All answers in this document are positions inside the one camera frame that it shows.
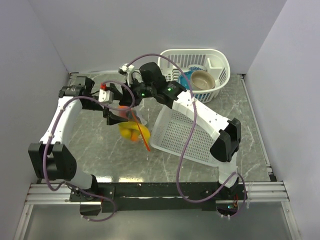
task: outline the dish rack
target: dish rack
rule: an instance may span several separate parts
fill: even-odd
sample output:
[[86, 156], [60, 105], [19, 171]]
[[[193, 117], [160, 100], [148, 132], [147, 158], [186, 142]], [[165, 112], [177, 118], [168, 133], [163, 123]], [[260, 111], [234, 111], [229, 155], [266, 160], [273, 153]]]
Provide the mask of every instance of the dish rack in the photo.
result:
[[[219, 91], [228, 83], [230, 78], [230, 66], [226, 56], [215, 49], [169, 49], [161, 55], [174, 61], [184, 72], [189, 65], [202, 65], [215, 80], [215, 88], [209, 90], [193, 91], [195, 98], [202, 103], [210, 102]], [[177, 81], [180, 72], [167, 60], [159, 57], [158, 66], [167, 81]]]
[[[150, 138], [155, 149], [180, 156], [189, 136], [192, 120], [182, 113], [163, 106]], [[219, 162], [210, 154], [214, 140], [200, 126], [196, 125], [184, 158], [200, 164], [217, 167]]]

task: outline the white wall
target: white wall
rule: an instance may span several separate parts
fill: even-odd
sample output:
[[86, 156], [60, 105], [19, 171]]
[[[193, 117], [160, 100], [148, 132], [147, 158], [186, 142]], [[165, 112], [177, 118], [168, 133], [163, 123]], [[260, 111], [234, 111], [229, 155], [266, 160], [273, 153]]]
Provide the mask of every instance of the white wall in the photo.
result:
[[286, 0], [29, 0], [69, 72], [213, 48], [246, 73]]
[[0, 3], [0, 239], [11, 240], [31, 181], [28, 155], [68, 73], [27, 0]]
[[288, 0], [245, 77], [304, 240], [320, 236], [319, 9], [319, 0]]

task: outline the yellow object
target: yellow object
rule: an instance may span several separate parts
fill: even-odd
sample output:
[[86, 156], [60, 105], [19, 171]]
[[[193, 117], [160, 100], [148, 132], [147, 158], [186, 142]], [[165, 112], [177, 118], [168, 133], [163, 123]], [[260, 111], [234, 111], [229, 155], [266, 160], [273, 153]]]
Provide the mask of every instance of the yellow object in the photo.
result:
[[[141, 132], [144, 136], [145, 141], [147, 143], [149, 143], [149, 139], [150, 139], [150, 135], [151, 135], [150, 131], [143, 124], [141, 124], [141, 123], [138, 123], [138, 124], [139, 124]], [[118, 127], [119, 127], [119, 131], [120, 131], [120, 134], [122, 137], [124, 137], [125, 139], [129, 139], [133, 142], [139, 141], [139, 136], [141, 134], [140, 134], [139, 127], [136, 122], [134, 122], [134, 121], [121, 122], [118, 124]]]

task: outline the beige bowl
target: beige bowl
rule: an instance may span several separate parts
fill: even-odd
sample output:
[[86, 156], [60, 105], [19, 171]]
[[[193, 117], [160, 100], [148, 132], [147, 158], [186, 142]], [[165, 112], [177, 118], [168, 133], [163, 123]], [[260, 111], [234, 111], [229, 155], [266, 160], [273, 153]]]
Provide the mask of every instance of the beige bowl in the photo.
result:
[[190, 77], [192, 90], [209, 90], [216, 86], [214, 78], [206, 71], [194, 71]]

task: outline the metal strip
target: metal strip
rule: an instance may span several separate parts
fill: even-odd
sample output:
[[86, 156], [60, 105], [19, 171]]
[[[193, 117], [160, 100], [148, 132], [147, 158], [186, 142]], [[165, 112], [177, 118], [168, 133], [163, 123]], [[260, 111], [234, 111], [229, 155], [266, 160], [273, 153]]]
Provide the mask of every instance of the metal strip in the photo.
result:
[[289, 227], [289, 231], [291, 233], [292, 240], [302, 240], [290, 202], [282, 202], [282, 208]]
[[27, 227], [29, 224], [31, 212], [34, 206], [32, 204], [25, 204], [22, 210], [21, 218], [16, 229], [14, 240], [23, 240], [25, 238], [25, 234], [27, 231]]
[[244, 88], [244, 91], [245, 91], [245, 95], [246, 95], [246, 99], [248, 100], [248, 103], [249, 103], [249, 106], [250, 106], [250, 109], [251, 109], [251, 112], [252, 112], [255, 128], [256, 128], [256, 131], [258, 133], [258, 137], [259, 137], [260, 145], [261, 145], [262, 152], [263, 152], [263, 155], [264, 155], [264, 158], [265, 158], [265, 162], [266, 162], [266, 164], [270, 165], [270, 161], [269, 161], [269, 158], [268, 158], [268, 155], [267, 155], [267, 151], [266, 151], [266, 148], [265, 148], [265, 145], [264, 145], [264, 141], [263, 141], [261, 133], [260, 133], [260, 129], [259, 129], [259, 126], [258, 126], [256, 115], [255, 115], [254, 109], [252, 107], [250, 98], [249, 98], [249, 94], [248, 94], [248, 91], [247, 91], [245, 80], [244, 80], [243, 77], [241, 77], [240, 80], [242, 82], [242, 85], [243, 85], [243, 88]]
[[[288, 194], [283, 182], [246, 182], [250, 202], [287, 202]], [[26, 205], [96, 205], [99, 201], [69, 202], [71, 190], [62, 186], [58, 191], [51, 191], [46, 184], [32, 184], [26, 197]]]

